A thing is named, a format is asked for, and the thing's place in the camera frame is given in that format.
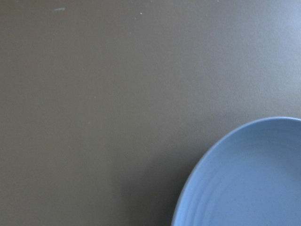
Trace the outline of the blue round plate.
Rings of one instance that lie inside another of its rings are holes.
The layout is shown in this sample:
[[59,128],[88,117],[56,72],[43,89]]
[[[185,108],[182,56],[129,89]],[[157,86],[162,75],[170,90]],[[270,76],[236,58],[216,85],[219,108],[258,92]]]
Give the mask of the blue round plate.
[[179,196],[174,226],[298,226],[301,121],[271,117],[224,136],[199,160]]

